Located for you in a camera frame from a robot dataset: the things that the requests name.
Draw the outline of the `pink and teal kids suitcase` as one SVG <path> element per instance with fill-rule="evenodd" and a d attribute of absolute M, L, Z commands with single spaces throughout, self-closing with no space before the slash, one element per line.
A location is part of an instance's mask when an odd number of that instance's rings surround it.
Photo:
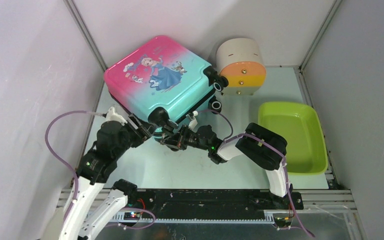
<path fill-rule="evenodd" d="M 128 113 L 156 127 L 174 130 L 186 115 L 206 108 L 221 111 L 215 93 L 228 86 L 206 60 L 166 35 L 158 35 L 104 72 L 111 97 Z"/>

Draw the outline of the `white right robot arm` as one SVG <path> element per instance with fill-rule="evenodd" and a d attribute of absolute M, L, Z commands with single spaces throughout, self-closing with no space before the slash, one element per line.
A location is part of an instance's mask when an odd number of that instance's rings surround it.
<path fill-rule="evenodd" d="M 243 133 L 222 140 L 210 125 L 200 126 L 197 131 L 184 125 L 176 133 L 162 136 L 159 142 L 174 151 L 183 151 L 188 147 L 207 151 L 209 159 L 215 164 L 245 156 L 265 170 L 271 204 L 277 209 L 284 209 L 291 202 L 291 184 L 285 172 L 288 143 L 267 128 L 252 122 Z"/>

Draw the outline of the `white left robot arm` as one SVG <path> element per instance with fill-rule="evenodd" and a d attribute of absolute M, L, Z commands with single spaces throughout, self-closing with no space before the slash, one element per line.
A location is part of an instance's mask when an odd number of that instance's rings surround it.
<path fill-rule="evenodd" d="M 144 123 L 133 114 L 106 113 L 91 149 L 81 158 L 71 203 L 60 240 L 94 240 L 122 208 L 138 202 L 137 185 L 120 179 L 113 184 L 105 200 L 89 213 L 95 198 L 104 188 L 118 159 L 130 148 L 137 148 L 151 137 Z"/>

